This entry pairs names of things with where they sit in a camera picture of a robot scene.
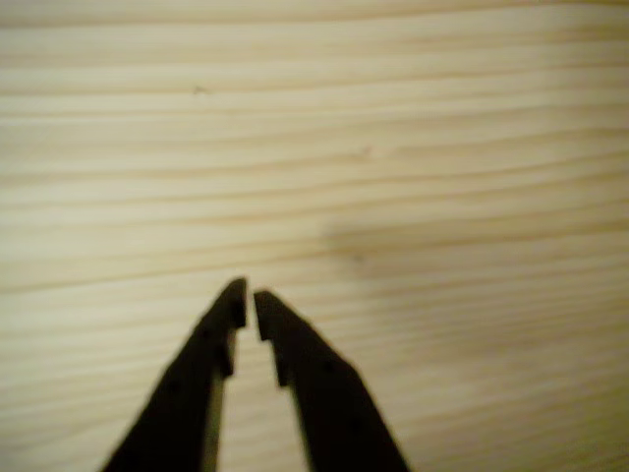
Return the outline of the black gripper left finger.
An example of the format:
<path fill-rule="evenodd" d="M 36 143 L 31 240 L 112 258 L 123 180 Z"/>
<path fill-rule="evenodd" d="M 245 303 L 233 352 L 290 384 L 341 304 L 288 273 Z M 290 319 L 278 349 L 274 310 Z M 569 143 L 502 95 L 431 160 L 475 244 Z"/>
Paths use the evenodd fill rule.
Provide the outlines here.
<path fill-rule="evenodd" d="M 230 281 L 165 369 L 105 471 L 214 471 L 226 380 L 237 330 L 246 325 L 247 281 Z"/>

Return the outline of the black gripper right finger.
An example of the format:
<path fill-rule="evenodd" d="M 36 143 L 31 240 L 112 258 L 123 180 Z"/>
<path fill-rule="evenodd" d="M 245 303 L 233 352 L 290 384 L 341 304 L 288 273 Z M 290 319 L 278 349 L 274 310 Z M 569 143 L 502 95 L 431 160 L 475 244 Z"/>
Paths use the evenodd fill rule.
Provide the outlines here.
<path fill-rule="evenodd" d="M 311 471 L 407 471 L 359 373 L 270 291 L 254 294 L 260 339 L 294 400 Z"/>

